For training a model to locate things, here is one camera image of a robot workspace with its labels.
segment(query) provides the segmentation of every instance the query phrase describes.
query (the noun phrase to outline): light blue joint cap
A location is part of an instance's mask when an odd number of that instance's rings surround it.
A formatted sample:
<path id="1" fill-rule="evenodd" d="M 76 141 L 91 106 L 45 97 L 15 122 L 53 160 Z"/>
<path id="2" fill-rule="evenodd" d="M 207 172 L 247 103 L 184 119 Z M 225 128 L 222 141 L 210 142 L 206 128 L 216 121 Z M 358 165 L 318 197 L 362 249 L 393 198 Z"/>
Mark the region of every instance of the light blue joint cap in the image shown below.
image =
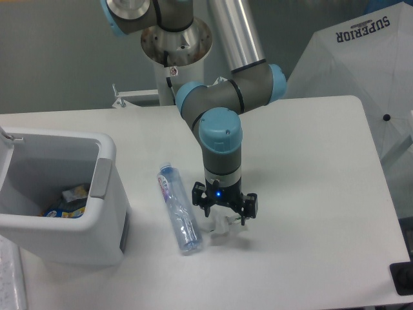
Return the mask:
<path id="1" fill-rule="evenodd" d="M 183 103 L 184 103 L 186 97 L 189 95 L 189 93 L 191 91 L 193 91 L 195 88 L 197 88 L 199 86 L 206 87 L 204 84 L 202 84 L 200 82 L 191 81 L 191 82 L 188 82 L 188 83 L 185 83 L 184 85 L 182 85 L 181 88 L 176 93 L 175 104 L 178 107 L 178 110 L 179 110 L 179 113 L 181 113 L 181 116 L 182 116 Z"/>
<path id="2" fill-rule="evenodd" d="M 287 91 L 287 80 L 281 68 L 277 65 L 270 65 L 272 71 L 272 93 L 268 103 L 281 99 Z"/>
<path id="3" fill-rule="evenodd" d="M 239 116 L 227 108 L 212 108 L 202 115 L 199 123 L 199 139 L 211 152 L 230 154 L 243 141 Z"/>
<path id="4" fill-rule="evenodd" d="M 112 15 L 110 15 L 108 6 L 106 5 L 106 0 L 101 0 L 101 6 L 103 9 L 103 12 L 105 13 L 106 19 L 109 22 L 110 28 L 112 29 L 112 31 L 114 32 L 115 36 L 117 37 L 123 37 L 126 35 L 126 33 L 124 33 L 119 27 L 118 25 L 115 23 Z"/>

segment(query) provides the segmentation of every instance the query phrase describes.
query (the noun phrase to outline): water bottle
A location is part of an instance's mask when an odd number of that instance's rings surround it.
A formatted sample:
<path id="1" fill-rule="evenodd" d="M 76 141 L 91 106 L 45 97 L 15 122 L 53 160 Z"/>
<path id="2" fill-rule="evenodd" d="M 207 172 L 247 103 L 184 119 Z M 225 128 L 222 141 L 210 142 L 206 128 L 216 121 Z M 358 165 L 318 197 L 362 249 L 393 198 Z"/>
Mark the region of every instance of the water bottle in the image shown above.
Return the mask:
<path id="1" fill-rule="evenodd" d="M 161 172 L 158 173 L 157 180 L 168 208 L 180 250 L 183 253 L 200 250 L 201 232 L 196 223 L 192 205 L 185 193 L 178 169 L 172 168 L 170 163 L 165 163 L 161 166 Z"/>

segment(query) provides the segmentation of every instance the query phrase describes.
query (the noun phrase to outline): umbrella text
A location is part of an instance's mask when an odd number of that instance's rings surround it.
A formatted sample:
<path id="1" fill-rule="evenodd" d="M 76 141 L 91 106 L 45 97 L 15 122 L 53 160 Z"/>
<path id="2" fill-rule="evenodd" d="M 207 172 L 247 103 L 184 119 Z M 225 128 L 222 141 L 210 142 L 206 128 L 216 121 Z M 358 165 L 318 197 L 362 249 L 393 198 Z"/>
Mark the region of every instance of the umbrella text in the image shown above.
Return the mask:
<path id="1" fill-rule="evenodd" d="M 368 34 L 372 34 L 380 29 L 390 26 L 390 21 L 388 20 L 387 16 L 384 16 L 382 19 L 379 19 L 376 22 L 372 22 L 370 25 L 364 26 L 358 30 L 351 30 L 346 32 L 336 32 L 337 35 L 337 42 L 341 43 L 344 41 L 350 41 L 357 39 L 359 37 L 366 36 Z"/>

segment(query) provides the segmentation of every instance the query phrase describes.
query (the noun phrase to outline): white table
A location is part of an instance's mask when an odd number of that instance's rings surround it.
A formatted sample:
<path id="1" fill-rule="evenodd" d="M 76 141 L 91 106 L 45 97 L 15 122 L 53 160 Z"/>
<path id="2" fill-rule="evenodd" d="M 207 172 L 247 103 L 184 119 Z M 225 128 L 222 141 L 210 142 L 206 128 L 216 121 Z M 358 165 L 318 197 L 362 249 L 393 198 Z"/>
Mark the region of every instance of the white table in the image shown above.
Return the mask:
<path id="1" fill-rule="evenodd" d="M 106 132 L 132 206 L 115 267 L 22 251 L 28 303 L 46 309 L 332 309 L 413 301 L 388 266 L 408 260 L 363 108 L 354 97 L 291 99 L 242 115 L 248 231 L 181 256 L 156 174 L 171 161 L 189 193 L 201 151 L 175 107 L 0 116 L 0 125 Z M 195 209 L 199 221 L 207 221 Z"/>

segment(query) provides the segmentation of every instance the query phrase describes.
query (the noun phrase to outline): white trash bin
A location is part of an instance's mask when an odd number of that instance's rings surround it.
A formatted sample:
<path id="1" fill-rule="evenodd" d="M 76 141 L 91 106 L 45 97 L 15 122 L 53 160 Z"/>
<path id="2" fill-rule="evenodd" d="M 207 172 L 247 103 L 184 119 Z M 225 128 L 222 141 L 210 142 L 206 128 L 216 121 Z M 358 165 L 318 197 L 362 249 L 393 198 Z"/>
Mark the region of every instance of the white trash bin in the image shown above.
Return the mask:
<path id="1" fill-rule="evenodd" d="M 0 234 L 53 262 L 119 263 L 130 205 L 112 138 L 11 127 L 1 132 Z M 62 191 L 84 183 L 90 190 L 81 217 L 39 216 Z"/>

